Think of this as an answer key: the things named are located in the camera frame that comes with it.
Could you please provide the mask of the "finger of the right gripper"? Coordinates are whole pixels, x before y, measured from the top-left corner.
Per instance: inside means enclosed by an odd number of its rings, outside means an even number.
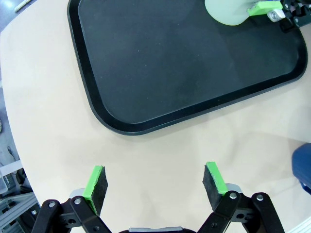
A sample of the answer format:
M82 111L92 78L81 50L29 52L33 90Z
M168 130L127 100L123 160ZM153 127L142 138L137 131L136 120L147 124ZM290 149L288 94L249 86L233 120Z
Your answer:
M311 23L309 0L261 0L247 9L249 16L267 15L283 32L290 32Z

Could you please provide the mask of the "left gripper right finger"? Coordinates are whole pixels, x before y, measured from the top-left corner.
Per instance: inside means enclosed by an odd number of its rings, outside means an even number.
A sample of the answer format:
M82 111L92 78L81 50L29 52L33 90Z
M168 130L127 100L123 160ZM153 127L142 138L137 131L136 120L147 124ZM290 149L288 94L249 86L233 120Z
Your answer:
M283 233L284 228L268 194L258 192L251 197L230 190L215 162L206 162L203 185L212 213L200 233L224 233L230 223L241 223L247 233Z

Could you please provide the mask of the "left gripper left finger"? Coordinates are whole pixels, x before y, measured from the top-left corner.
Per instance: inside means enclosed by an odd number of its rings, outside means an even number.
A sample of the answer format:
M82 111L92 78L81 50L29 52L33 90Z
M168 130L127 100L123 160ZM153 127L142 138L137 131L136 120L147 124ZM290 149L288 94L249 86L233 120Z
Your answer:
M60 203L46 200L42 203L32 232L69 233L82 227L86 233L109 233L100 218L108 182L104 166L95 166L82 193Z

